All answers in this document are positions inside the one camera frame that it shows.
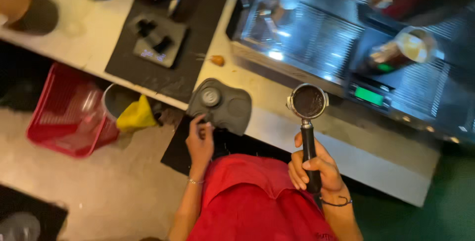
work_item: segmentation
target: portafilter basket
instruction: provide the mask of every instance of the portafilter basket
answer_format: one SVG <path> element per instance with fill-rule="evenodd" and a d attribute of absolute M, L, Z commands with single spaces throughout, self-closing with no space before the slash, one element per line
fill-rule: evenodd
<path fill-rule="evenodd" d="M 304 145 L 303 162 L 317 157 L 311 120 L 323 114 L 328 105 L 327 93 L 323 92 L 321 88 L 307 83 L 297 86 L 287 98 L 287 108 L 302 119 L 300 130 L 302 131 L 302 143 Z M 319 193 L 322 188 L 320 171 L 306 170 L 306 173 L 309 178 L 307 191 L 309 193 Z"/>

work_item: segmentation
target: tile floor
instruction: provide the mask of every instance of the tile floor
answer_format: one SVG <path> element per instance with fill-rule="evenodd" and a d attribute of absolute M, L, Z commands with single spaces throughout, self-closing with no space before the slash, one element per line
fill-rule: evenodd
<path fill-rule="evenodd" d="M 65 205 L 59 240 L 164 239 L 186 185 L 186 176 L 160 163 L 180 119 L 174 115 L 77 160 L 29 143 L 31 113 L 0 109 L 0 183 Z"/>

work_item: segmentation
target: yellow cloth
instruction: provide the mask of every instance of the yellow cloth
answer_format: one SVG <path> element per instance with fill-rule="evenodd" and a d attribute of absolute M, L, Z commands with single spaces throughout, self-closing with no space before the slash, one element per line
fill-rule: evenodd
<path fill-rule="evenodd" d="M 139 101 L 131 103 L 128 108 L 122 112 L 116 124 L 117 128 L 122 132 L 157 125 L 147 97 L 141 95 Z"/>

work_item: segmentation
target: white countertop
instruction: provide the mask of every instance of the white countertop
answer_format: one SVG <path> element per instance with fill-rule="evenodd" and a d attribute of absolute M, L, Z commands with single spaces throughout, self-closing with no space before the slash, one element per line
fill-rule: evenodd
<path fill-rule="evenodd" d="M 48 56 L 111 82 L 186 110 L 187 103 L 158 94 L 105 73 L 133 0 L 54 0 L 60 7 L 57 29 L 44 37 L 32 37 L 0 29 L 0 38 Z M 228 0 L 208 50 L 207 57 L 222 55 L 218 67 L 205 61 L 196 86 L 209 77 L 228 86 L 245 89 L 253 109 L 246 135 L 294 152 L 294 135 L 300 120 L 287 110 L 286 97 L 292 88 L 282 77 L 257 67 L 231 51 L 225 30 L 236 0 Z M 431 183 L 439 153 L 365 119 L 347 120 L 332 116 L 332 104 L 313 121 L 315 135 L 335 158 L 342 174 L 416 206 L 422 206 Z"/>

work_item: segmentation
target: hand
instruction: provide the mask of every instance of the hand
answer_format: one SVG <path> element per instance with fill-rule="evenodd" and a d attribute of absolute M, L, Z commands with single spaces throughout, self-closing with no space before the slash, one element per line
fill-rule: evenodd
<path fill-rule="evenodd" d="M 197 170 L 199 174 L 204 174 L 214 153 L 213 126 L 210 122 L 198 124 L 204 117 L 205 114 L 199 115 L 191 121 L 190 134 L 186 139 L 191 156 L 191 169 Z M 190 177 L 194 180 L 192 172 L 190 171 Z"/>
<path fill-rule="evenodd" d="M 302 145 L 302 133 L 298 133 L 294 140 L 295 147 L 300 147 Z M 323 197 L 333 194 L 345 195 L 347 191 L 346 185 L 341 179 L 335 160 L 317 139 L 315 139 L 315 151 L 317 157 L 303 163 L 304 152 L 302 150 L 292 154 L 292 161 L 289 163 L 289 175 L 295 188 L 298 190 L 307 189 L 306 183 L 309 182 L 309 179 L 305 170 L 320 171 L 320 177 L 322 178 L 321 193 Z"/>

